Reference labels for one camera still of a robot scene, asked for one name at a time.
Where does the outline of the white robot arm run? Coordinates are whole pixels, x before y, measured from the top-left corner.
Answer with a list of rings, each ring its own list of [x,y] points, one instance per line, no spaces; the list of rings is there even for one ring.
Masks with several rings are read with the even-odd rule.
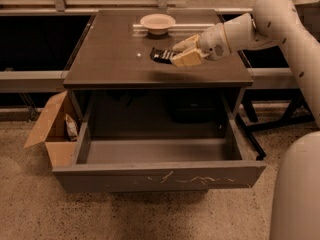
[[[256,0],[250,14],[218,23],[173,47],[176,67],[200,65],[242,50],[277,45],[320,126],[320,43],[302,25],[292,0]]]

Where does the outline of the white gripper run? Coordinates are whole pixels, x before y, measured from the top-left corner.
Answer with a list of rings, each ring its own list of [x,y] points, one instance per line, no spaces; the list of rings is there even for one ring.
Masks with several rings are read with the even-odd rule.
[[[197,66],[205,58],[217,61],[231,54],[222,23],[209,27],[200,36],[196,34],[175,44],[173,50],[182,52],[170,59],[171,63],[176,67]]]

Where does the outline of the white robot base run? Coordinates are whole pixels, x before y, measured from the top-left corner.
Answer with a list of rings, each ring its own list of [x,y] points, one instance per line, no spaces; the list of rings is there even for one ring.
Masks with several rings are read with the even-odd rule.
[[[320,240],[320,132],[301,137],[282,156],[269,240]]]

